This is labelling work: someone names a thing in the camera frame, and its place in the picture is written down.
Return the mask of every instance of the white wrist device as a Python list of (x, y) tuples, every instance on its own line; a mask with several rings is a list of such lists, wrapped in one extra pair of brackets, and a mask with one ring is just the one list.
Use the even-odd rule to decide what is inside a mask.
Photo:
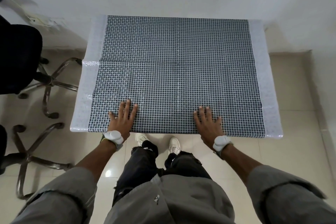
[(121, 136), (119, 131), (117, 130), (107, 131), (103, 133), (103, 135), (107, 140), (110, 140), (115, 143), (117, 151), (120, 150), (121, 147), (123, 147), (124, 138)]
[(215, 153), (222, 158), (221, 156), (221, 152), (224, 149), (225, 146), (227, 146), (228, 144), (233, 144), (231, 142), (231, 139), (228, 136), (217, 136), (215, 138), (215, 142), (213, 144), (213, 149), (215, 150)]

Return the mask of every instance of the office chair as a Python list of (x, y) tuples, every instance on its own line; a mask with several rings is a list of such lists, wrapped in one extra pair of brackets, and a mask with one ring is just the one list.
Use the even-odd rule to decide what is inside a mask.
[(26, 150), (23, 146), (23, 143), (18, 135), (18, 133), (23, 133), (26, 130), (26, 127), (23, 125), (15, 125), (12, 128), (13, 132), (13, 141), (18, 149), (18, 153), (11, 153), (5, 156), (6, 146), (7, 146), (7, 133), (6, 129), (0, 125), (0, 175), (5, 172), (6, 167), (11, 166), (13, 164), (20, 164), (19, 176), (17, 178), (16, 183), (16, 196), (19, 199), (27, 200), (30, 198), (33, 193), (24, 195), (23, 194), (23, 184), (25, 183), (26, 171), (29, 162), (34, 162), (44, 167), (49, 167), (52, 169), (65, 170), (72, 168), (73, 165), (71, 163), (61, 164), (52, 162), (49, 160), (45, 160), (42, 158), (34, 157), (33, 152), (37, 149), (37, 147), (42, 143), (42, 141), (54, 130), (54, 129), (62, 129), (64, 128), (64, 123), (55, 123), (50, 125), (46, 130), (40, 134), (40, 136), (36, 139), (36, 141), (31, 145), (31, 147)]
[[(70, 62), (82, 65), (82, 60), (69, 58), (51, 75), (45, 71), (43, 64), (49, 61), (41, 57), (42, 36), (40, 32), (28, 25), (15, 25), (7, 22), (0, 15), (0, 94), (18, 94), (19, 99), (28, 98), (27, 92), (44, 87), (42, 111), (45, 116), (57, 119), (59, 113), (48, 111), (50, 91), (53, 86), (78, 91), (78, 87), (59, 82), (57, 77)], [(32, 80), (38, 81), (29, 85)]]

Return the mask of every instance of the gray jacket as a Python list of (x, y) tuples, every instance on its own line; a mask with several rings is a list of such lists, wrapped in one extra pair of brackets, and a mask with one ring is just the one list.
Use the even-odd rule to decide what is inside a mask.
[[(249, 175), (247, 190), (262, 223), (336, 223), (336, 211), (309, 182), (269, 166)], [(36, 192), (12, 223), (88, 223), (96, 183), (75, 167)], [(120, 199), (108, 213), (112, 223), (234, 223), (232, 204), (223, 189), (206, 178), (155, 176)]]

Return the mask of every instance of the hand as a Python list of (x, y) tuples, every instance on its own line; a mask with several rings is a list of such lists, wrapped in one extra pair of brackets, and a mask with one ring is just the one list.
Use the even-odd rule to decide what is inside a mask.
[(217, 120), (214, 122), (212, 120), (212, 113), (210, 107), (206, 107), (206, 111), (204, 113), (204, 108), (202, 106), (199, 107), (199, 116), (201, 121), (198, 118), (197, 111), (194, 111), (194, 120), (196, 123), (196, 128), (201, 135), (201, 139), (203, 142), (211, 149), (215, 139), (217, 136), (225, 135), (222, 129), (222, 118), (219, 116)]
[(111, 111), (108, 112), (111, 121), (109, 126), (107, 127), (107, 131), (113, 131), (113, 130), (119, 131), (121, 136), (124, 138), (124, 141), (130, 135), (129, 132), (132, 128), (133, 121), (138, 110), (138, 104), (135, 104), (133, 106), (131, 115), (128, 118), (130, 105), (131, 101), (129, 99), (127, 99), (126, 105), (125, 102), (122, 101), (119, 106), (118, 117), (115, 117)]

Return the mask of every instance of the rolled sleeve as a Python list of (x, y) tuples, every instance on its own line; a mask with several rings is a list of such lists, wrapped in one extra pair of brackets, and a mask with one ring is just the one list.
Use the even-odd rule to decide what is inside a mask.
[(97, 184), (93, 174), (83, 167), (74, 167), (34, 193), (20, 211), (14, 223), (16, 223), (16, 220), (27, 223), (25, 220), (31, 220), (30, 215), (34, 215), (35, 223), (47, 223), (41, 218), (52, 220), (53, 215), (64, 220), (61, 221), (62, 223), (67, 223), (66, 220), (69, 218), (68, 216), (62, 216), (62, 213), (67, 213), (66, 215), (72, 213), (78, 215), (79, 213), (79, 223), (88, 223), (93, 212), (96, 189)]
[(275, 223), (296, 223), (299, 219), (303, 220), (301, 223), (310, 223), (305, 220), (309, 219), (309, 212), (313, 213), (312, 208), (327, 209), (335, 217), (335, 211), (322, 200), (325, 195), (316, 186), (276, 168), (256, 167), (246, 187), (262, 223), (271, 223), (270, 219)]

